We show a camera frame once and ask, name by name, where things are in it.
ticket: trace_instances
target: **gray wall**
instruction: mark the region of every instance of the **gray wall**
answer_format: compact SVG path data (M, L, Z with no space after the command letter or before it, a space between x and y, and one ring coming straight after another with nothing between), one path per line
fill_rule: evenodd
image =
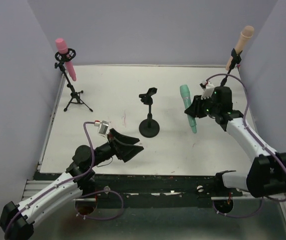
M258 33L277 2L28 1L52 47L61 37L76 50L74 63L193 65L226 64L243 27Z
M54 62L27 1L0 0L0 215L36 169L60 79Z
M260 135L286 152L286 0L279 0L242 62Z

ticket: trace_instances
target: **wire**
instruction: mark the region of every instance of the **wire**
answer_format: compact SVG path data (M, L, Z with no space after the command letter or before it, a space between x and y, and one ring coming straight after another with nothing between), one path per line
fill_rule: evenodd
M113 193L113 194L115 194L121 201L120 211L116 215L111 216L111 217L94 217L94 216L88 216L88 215L80 214L78 212L78 210L76 209L76 206L75 206L75 210L77 211L77 216L81 216L83 218L92 219L92 220L107 221L107 220L115 219L115 218L117 218L117 217L119 217L120 215L123 214L123 212L124 212L124 200L123 200L122 196L118 192L116 192L116 191L113 191L113 190L108 190L108 191L101 190L101 191L96 191L96 192L93 192L93 193L90 193L90 194L86 194L86 195L84 195L82 197L86 198L86 197L89 197L89 196L92 196L92 195L96 195L96 194L100 194L100 193Z
M67 182L70 182L70 181L72 181L72 180L74 180L74 179L78 179L78 178L81 178L81 177L87 175L87 174L92 170L92 168L93 168L93 166L94 166L94 163L95 163L94 147L93 147L92 141L91 141L91 139L90 139L90 137L89 137L88 131L87 131L87 129L86 129L86 125L87 125L87 124L94 124L94 122L93 122L93 121L86 121L86 122L84 122L84 124L83 124L84 131L85 131L86 137L87 137L87 139L88 139L89 146L90 146L90 148L91 148L91 154L92 154L92 162L91 162L91 165L90 165L89 169L88 169L86 172L84 172L84 173L82 173L82 174L80 174L80 175L78 175L78 176L71 177L71 178L69 178L69 179L67 179L67 180L64 180L64 181L60 182L59 184L57 184L58 187L61 186L61 185L63 185L63 184L65 184L65 183L67 183ZM10 220L10 222L9 222L9 224L7 225L7 228L6 228L6 230L5 230L5 239L7 239L9 230L10 230L12 224L14 223L14 221L18 218L18 216L19 216L21 213L23 213L26 209L28 209L30 206L32 206L35 202L37 202L38 200L40 200L41 198L43 198L44 196L46 196L48 193L50 193L50 192L51 192L52 190L54 190L54 189L56 189L56 187L53 186L53 187L51 187L50 189L48 189L47 191L43 192L41 195L39 195L37 198L35 198L33 201L31 201L29 204L27 204L25 207L23 207L20 211L18 211L18 212L14 215L14 217Z
M256 211L254 211L254 212L252 212L252 213L250 213L248 215L244 215L244 216L228 215L226 213L222 213L222 212L220 212L219 210L216 209L216 207L214 205L214 201L213 201L213 209L216 212L216 214L222 215L224 217L230 217L232 219L240 219L240 218L245 219L245 218L252 217L252 216L256 215L257 213L259 213L262 210L263 202L264 202L264 198L261 198L261 201L260 201L258 209Z
M111 164L112 162L113 162L113 157L112 157L112 160L109 163L101 165L101 166L97 165L96 167L97 168L101 168L101 167L104 167L104 166L107 166L107 165Z
M208 79L206 79L205 81L208 82L210 79L216 77L216 76L230 76L236 80L238 80L242 86L244 87L244 91L245 91L245 96L246 96L246 100L247 100L247 103L246 103L246 108L245 108L245 111L244 111L244 115L243 115L243 124L245 126L245 128L247 129L248 133L257 141L257 143L265 150L267 151L275 160L276 162L280 165L280 167L282 168L283 172L285 173L286 175L286 167L284 166L284 164L281 162L281 160L269 149L265 146L265 144L255 135L255 133L250 129L250 127L247 125L246 123L246 114L248 112L248 109L249 109L249 99L248 99L248 95L247 95L247 90L246 90L246 87L244 85L244 83L241 81L241 79L239 79L238 77L234 76L234 75L231 75L231 74L226 74L226 73L218 73L218 74L215 74L213 76L210 76ZM272 200L272 201L275 201L275 202L286 202L286 197L284 199L275 199L275 198L272 198L270 196L267 196L268 199Z
M229 192L228 193L228 200L227 200L228 205L230 204L231 200L232 200L232 194L231 194L231 192Z

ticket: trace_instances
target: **white tabletop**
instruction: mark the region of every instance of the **white tabletop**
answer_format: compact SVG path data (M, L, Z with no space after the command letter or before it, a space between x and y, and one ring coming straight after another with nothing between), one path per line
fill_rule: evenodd
M144 146L129 162L116 157L104 167L95 168L102 174L137 175L214 175L225 170L248 172L250 161L237 142L209 117L196 119L197 133L192 133L179 87L187 84L191 97L202 93L200 82L224 68L212 67L156 67L156 66L75 66L77 81L72 82L76 91L84 90L84 105L72 104L70 89L64 86L56 117L41 166L42 173L62 173L72 162L80 145L88 145L83 122L106 120L110 127L121 134L137 137ZM232 74L239 77L234 69ZM219 85L222 77L212 79ZM246 100L239 82L230 78L227 86L232 89L233 109L244 111ZM153 96L153 118L160 125L154 138L140 135L138 126L147 118L148 106L140 102L139 94L151 87L158 88ZM253 127L250 113L247 116ZM97 128L88 125L94 147L105 143L97 135Z

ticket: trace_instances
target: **microphone holder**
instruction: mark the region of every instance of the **microphone holder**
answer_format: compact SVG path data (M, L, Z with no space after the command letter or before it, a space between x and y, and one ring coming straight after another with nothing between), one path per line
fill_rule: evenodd
M231 56L232 56L232 61L231 61L231 64L229 65L229 70L227 72L227 74L230 74L231 71L235 68L235 65L236 64L239 64L241 62L241 53L242 51L239 53L239 54L236 54L236 51L235 49L232 50L232 53L231 53ZM223 78L223 80L221 81L221 87L225 86L226 82L227 82L227 77L228 76L225 76L225 78Z
M147 119L143 120L139 124L139 132L142 136L146 138L153 138L159 133L159 124L152 118L152 104L153 99L152 95L157 93L157 88L152 87L145 94L139 94L138 97L141 99L141 102L145 105L148 105L148 115Z
M63 75L65 76L67 80L67 87L72 91L71 99L68 102L67 106L64 108L64 112L67 111L70 104L85 105L92 112L93 110L81 99L81 94L83 94L84 91L83 90L75 91L75 88L71 84L71 81L69 80L67 73L66 73L66 69L64 67L64 63L71 61L75 56L76 56L76 52L74 49L71 49L71 48L69 48L68 52L65 54L62 54L59 52L55 54L55 59L58 61L55 63L55 68L56 69L59 68L59 70L63 73Z

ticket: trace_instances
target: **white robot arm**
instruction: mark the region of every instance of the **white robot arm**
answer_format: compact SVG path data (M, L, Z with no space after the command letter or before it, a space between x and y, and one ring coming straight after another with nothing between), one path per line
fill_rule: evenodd
M250 192L255 198L286 193L286 174L274 158L276 156L286 168L286 153L278 153L271 148L246 121L244 125L243 114L232 108L229 87L212 89L214 86L210 85L210 89L207 89L204 83L201 87L204 89L203 95L194 96L193 103L185 113L193 118L215 118L216 123L238 142L252 162L249 172L230 170L217 173L217 190L237 188Z
M95 172L92 167L112 156L127 162L144 149L134 145L139 142L138 138L122 135L113 128L106 135L108 124L105 123L100 125L98 133L105 136L108 142L94 149L93 164L91 148L86 145L79 146L72 158L73 162L54 182L18 204L11 201L4 206L0 226L5 232L5 239L29 239L34 228L55 210L73 199L94 193Z

